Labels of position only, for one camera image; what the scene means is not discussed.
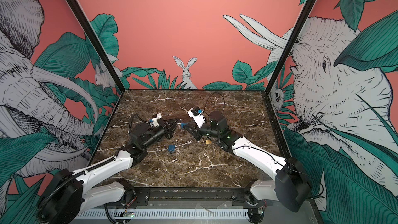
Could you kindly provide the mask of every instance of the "marble surface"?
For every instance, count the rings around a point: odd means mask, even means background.
[[[127,144],[130,115],[135,112],[143,119],[162,113],[164,119],[182,118],[190,121],[186,113],[197,105],[201,108],[211,94],[209,91],[161,91],[128,90],[124,93],[92,163],[112,156],[116,149]],[[224,115],[231,129],[242,133],[259,147],[280,155],[266,108],[260,92],[222,92],[226,106]],[[206,112],[221,111],[223,101],[213,95]],[[125,178],[137,187],[245,187],[253,178],[267,176],[257,167],[240,157],[224,152],[215,143],[206,144],[206,138],[198,142],[180,127],[171,140],[154,143],[148,155],[135,167],[122,171],[103,182]],[[175,145],[173,153],[168,146]]]

